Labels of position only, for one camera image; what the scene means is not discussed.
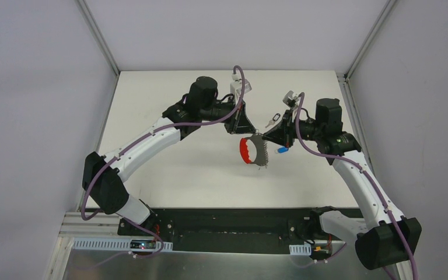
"red and gray object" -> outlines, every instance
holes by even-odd
[[[250,159],[248,140],[255,145],[255,149],[257,150],[257,156],[254,160]],[[262,134],[253,134],[250,137],[242,138],[240,141],[240,154],[243,161],[248,165],[267,166],[269,162],[267,142],[262,139]]]

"white table surface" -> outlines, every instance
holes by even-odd
[[[219,97],[229,93],[231,71],[122,72],[114,94],[99,153],[120,147],[151,126],[169,106],[188,92],[199,76],[219,84]],[[275,113],[287,107],[289,91],[305,92],[304,107],[315,115],[315,103],[338,98],[344,130],[351,132],[334,71],[245,71],[253,88],[244,97],[246,113],[260,132]],[[239,141],[249,135],[229,135],[223,124],[202,127],[163,150],[140,167],[125,186],[151,207],[283,208],[357,207],[348,187],[327,161],[307,153],[296,141],[275,154],[268,143],[267,168],[245,164]],[[307,143],[316,150],[314,142]],[[89,198],[88,207],[96,207]]]

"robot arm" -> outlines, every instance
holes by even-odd
[[[242,82],[235,78],[231,89],[237,91]],[[251,90],[245,80],[245,92]],[[217,82],[210,77],[199,77],[190,87],[188,94],[176,104],[162,113],[151,127],[141,135],[104,156],[96,152],[85,159],[83,171],[83,188],[93,181],[95,175],[106,165],[105,159],[113,161],[95,181],[90,196],[106,214],[117,213],[137,224],[142,224],[151,215],[150,208],[141,200],[129,195],[124,187],[129,177],[142,164],[165,148],[178,143],[199,129],[199,126],[183,123],[201,123],[217,121],[230,114],[236,107],[236,95],[229,94],[222,100],[217,99]],[[167,127],[170,124],[181,124],[178,127]],[[241,103],[238,110],[223,121],[230,134],[255,133],[256,129],[246,116],[246,104]]]
[[[292,92],[285,96],[283,102],[289,106],[289,109],[285,111],[281,122],[264,133],[262,137],[264,140],[287,148],[293,145],[297,138],[293,121],[293,115],[298,113],[297,99],[293,97]],[[361,263],[369,270],[408,260],[409,256],[387,210],[391,210],[413,253],[421,234],[419,222],[416,218],[405,218],[404,214],[392,203],[369,170],[361,146],[355,137],[342,131],[342,110],[339,100],[320,99],[316,105],[315,119],[308,117],[307,120],[299,121],[299,134],[302,139],[315,141],[317,149],[322,154],[342,156],[362,167],[362,170],[359,170],[346,160],[327,158],[356,199],[365,224],[347,218],[333,207],[322,207],[310,213],[307,235],[331,233],[337,236],[348,245],[355,247]],[[365,172],[373,179],[378,187],[377,190],[372,186]]]

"metal frame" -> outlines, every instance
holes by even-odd
[[[85,19],[86,24],[89,27],[90,32],[92,33],[92,36],[96,40],[100,51],[104,55],[106,61],[109,63],[111,69],[113,70],[113,73],[116,76],[116,82],[113,89],[113,95],[111,97],[111,102],[109,105],[109,108],[106,112],[106,117],[104,119],[104,123],[102,126],[102,131],[99,136],[99,140],[96,143],[96,151],[98,151],[100,146],[100,141],[102,139],[102,135],[104,133],[104,129],[107,122],[107,117],[109,116],[110,106],[112,105],[112,101],[114,99],[114,92],[117,87],[117,83],[119,80],[120,75],[120,69],[109,50],[109,47],[92,15],[92,12],[90,11],[87,3],[85,0],[75,0],[77,3],[78,9],[80,13],[82,14],[83,18]],[[365,132],[363,129],[363,124],[359,115],[359,112],[356,108],[356,104],[354,101],[354,98],[351,93],[351,89],[349,87],[349,80],[353,73],[356,71],[358,65],[360,64],[361,60],[363,59],[364,55],[367,53],[369,47],[373,43],[375,37],[377,36],[378,32],[382,28],[384,22],[386,22],[387,18],[389,17],[391,11],[395,7],[398,0],[388,0],[383,8],[383,10],[380,12],[379,17],[375,21],[374,25],[372,26],[369,34],[365,38],[361,48],[359,49],[358,53],[356,54],[355,59],[353,60],[351,66],[349,67],[349,70],[346,73],[337,73],[339,86],[341,88],[341,92],[343,95],[343,98],[346,103],[346,107],[348,110],[348,115],[350,116],[350,120],[353,125],[353,132],[362,145],[362,148],[365,150],[365,155],[367,156],[367,161],[370,164],[371,167],[371,161],[369,156],[369,151],[366,146],[365,141]],[[81,191],[81,199],[78,200],[78,207],[77,211],[79,210],[81,201],[83,200],[84,192]],[[54,251],[52,252],[51,260],[47,268],[47,273],[45,278],[46,279],[53,279],[53,280],[61,280],[64,276],[64,272],[67,266],[69,254],[71,252],[72,245],[74,243],[75,237],[106,237],[110,239],[125,239],[126,236],[118,236],[117,235],[117,227],[119,224],[119,217],[113,216],[113,215],[106,215],[106,214],[98,214],[95,218],[84,221],[81,219],[79,212],[67,212],[64,216],[63,223],[61,225],[61,229],[59,231],[58,239],[56,242],[56,245],[54,247]],[[411,279],[411,266],[408,261],[402,262],[394,266],[394,268],[397,269],[397,272],[399,274],[399,277],[401,280]]]

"blue object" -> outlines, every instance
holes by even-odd
[[[287,151],[289,151],[289,148],[286,148],[286,147],[282,147],[282,148],[277,149],[278,153],[285,153]]]

